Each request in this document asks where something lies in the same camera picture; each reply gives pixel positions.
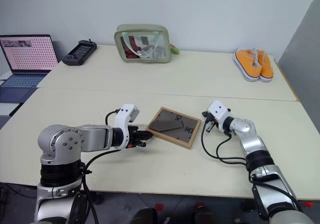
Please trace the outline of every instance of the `robotic arm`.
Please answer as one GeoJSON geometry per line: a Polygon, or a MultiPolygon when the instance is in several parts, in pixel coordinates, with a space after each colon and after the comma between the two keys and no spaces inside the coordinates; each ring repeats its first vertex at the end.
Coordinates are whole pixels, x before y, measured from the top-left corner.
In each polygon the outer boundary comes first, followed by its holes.
{"type": "Polygon", "coordinates": [[[80,193],[85,175],[81,152],[106,151],[111,147],[116,152],[123,148],[145,147],[142,141],[150,139],[152,133],[128,125],[138,114],[134,104],[125,104],[115,116],[114,127],[55,124],[40,133],[38,145],[43,154],[35,222],[85,223],[88,197],[80,193]]]}
{"type": "Polygon", "coordinates": [[[257,135],[255,124],[231,117],[230,111],[220,101],[214,101],[203,113],[210,123],[207,131],[217,125],[220,132],[233,131],[239,137],[259,215],[271,224],[313,224],[301,212],[293,190],[257,135]]]}

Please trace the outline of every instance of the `orange sneaker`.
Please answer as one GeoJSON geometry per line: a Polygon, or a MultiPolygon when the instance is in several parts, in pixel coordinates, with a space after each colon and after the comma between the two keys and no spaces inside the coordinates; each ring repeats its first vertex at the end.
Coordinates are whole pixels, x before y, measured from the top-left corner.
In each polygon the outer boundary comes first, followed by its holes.
{"type": "Polygon", "coordinates": [[[268,83],[274,77],[274,70],[270,64],[269,57],[264,50],[253,49],[254,54],[257,56],[259,64],[262,66],[259,80],[268,83]]]}
{"type": "Polygon", "coordinates": [[[250,49],[237,49],[234,53],[233,61],[247,81],[255,82],[260,77],[262,66],[257,57],[250,49]]]}

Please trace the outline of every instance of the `white table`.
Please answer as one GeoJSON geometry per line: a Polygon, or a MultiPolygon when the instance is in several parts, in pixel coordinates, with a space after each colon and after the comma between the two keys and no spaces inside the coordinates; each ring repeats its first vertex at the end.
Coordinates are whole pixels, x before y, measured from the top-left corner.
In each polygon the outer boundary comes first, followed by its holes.
{"type": "Polygon", "coordinates": [[[274,79],[249,82],[231,53],[181,51],[169,63],[125,63],[115,46],[99,45],[82,66],[60,62],[38,87],[296,101],[274,59],[270,60],[274,79]]]}
{"type": "MultiPolygon", "coordinates": [[[[40,88],[0,130],[0,181],[36,185],[40,181],[37,138],[52,124],[103,125],[105,115],[124,103],[140,114],[133,124],[145,127],[161,106],[202,119],[201,112],[216,98],[98,90],[40,88]]],[[[239,118],[252,120],[275,163],[299,199],[320,199],[320,135],[297,101],[219,98],[239,118]]],[[[145,148],[124,149],[93,162],[87,177],[96,191],[252,197],[248,172],[211,159],[202,150],[201,130],[190,150],[153,138],[145,148]]],[[[225,136],[205,134],[209,151],[225,136]]],[[[87,162],[99,152],[83,153],[87,162]]],[[[242,155],[234,137],[223,156],[242,155]]]]}

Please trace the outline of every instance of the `game controller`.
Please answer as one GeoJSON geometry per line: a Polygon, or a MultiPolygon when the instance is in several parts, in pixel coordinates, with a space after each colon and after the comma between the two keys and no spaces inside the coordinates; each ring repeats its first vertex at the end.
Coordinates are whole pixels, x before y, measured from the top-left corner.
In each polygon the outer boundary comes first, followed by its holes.
{"type": "Polygon", "coordinates": [[[97,49],[97,44],[89,40],[80,40],[79,44],[66,55],[62,62],[68,66],[81,66],[97,49]]]}

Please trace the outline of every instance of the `laptop screen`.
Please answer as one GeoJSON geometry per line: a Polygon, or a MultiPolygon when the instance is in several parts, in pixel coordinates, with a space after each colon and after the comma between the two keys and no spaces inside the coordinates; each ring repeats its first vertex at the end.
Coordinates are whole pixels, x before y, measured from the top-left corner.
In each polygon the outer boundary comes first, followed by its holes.
{"type": "Polygon", "coordinates": [[[50,35],[1,35],[0,44],[12,72],[49,72],[58,64],[50,35]]]}

